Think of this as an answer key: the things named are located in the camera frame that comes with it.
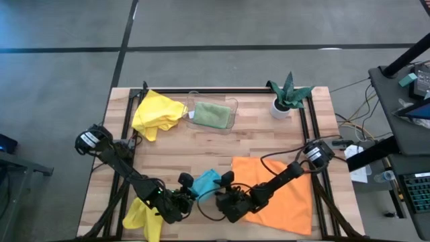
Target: table leg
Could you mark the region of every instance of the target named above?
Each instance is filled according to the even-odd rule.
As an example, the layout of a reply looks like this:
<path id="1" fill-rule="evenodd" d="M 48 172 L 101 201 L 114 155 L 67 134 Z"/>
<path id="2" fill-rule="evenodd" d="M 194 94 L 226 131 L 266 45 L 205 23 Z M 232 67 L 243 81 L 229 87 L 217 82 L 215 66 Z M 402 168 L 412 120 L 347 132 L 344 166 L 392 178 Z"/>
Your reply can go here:
<path id="1" fill-rule="evenodd" d="M 355 171 L 378 159 L 382 159 L 389 154 L 399 153 L 397 142 L 394 136 L 386 138 L 378 144 L 366 149 L 347 159 L 349 171 Z"/>

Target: keyboard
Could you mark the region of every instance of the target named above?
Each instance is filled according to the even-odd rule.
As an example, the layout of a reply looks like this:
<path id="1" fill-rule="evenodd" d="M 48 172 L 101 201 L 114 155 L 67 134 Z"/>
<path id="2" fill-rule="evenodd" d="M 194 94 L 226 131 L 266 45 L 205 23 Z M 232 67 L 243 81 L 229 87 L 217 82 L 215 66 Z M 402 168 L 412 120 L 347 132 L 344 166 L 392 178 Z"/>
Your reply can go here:
<path id="1" fill-rule="evenodd" d="M 430 212 L 430 172 L 402 175 L 415 213 Z"/>

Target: white pot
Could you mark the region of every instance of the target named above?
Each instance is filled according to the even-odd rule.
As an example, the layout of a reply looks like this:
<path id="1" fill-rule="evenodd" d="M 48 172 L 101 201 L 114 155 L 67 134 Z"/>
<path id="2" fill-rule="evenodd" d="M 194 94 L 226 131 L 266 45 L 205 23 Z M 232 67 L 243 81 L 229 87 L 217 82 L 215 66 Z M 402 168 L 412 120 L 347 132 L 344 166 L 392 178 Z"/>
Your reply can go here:
<path id="1" fill-rule="evenodd" d="M 275 101 L 276 101 L 276 98 L 271 103 L 271 109 L 270 109 L 271 115 L 277 119 L 287 118 L 288 114 L 290 114 L 291 109 L 289 109 L 287 111 L 281 111 L 275 107 Z"/>

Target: orange cloth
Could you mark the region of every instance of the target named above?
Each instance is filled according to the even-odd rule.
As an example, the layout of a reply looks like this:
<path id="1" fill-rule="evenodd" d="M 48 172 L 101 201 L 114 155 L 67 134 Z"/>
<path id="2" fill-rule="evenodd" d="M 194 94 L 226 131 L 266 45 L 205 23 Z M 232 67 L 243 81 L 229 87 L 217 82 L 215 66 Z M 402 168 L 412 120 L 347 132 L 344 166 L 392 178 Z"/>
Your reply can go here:
<path id="1" fill-rule="evenodd" d="M 270 159 L 264 159 L 264 162 L 276 173 L 287 167 L 282 162 Z M 234 182 L 250 186 L 268 182 L 273 178 L 273 174 L 268 172 L 261 164 L 260 158 L 256 157 L 233 157 L 232 170 Z M 256 214 L 248 212 L 245 220 L 301 235 L 310 235 L 312 228 L 310 174 L 293 179 L 278 189 L 265 208 Z"/>

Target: green cloth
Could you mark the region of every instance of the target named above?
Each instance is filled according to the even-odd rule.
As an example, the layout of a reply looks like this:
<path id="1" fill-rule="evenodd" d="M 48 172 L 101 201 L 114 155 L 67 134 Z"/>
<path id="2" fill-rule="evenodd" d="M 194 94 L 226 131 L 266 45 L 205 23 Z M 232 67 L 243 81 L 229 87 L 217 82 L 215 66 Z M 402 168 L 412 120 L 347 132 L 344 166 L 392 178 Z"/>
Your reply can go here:
<path id="1" fill-rule="evenodd" d="M 194 124 L 209 126 L 212 128 L 226 128 L 229 118 L 229 107 L 206 102 L 196 103 L 193 118 Z"/>

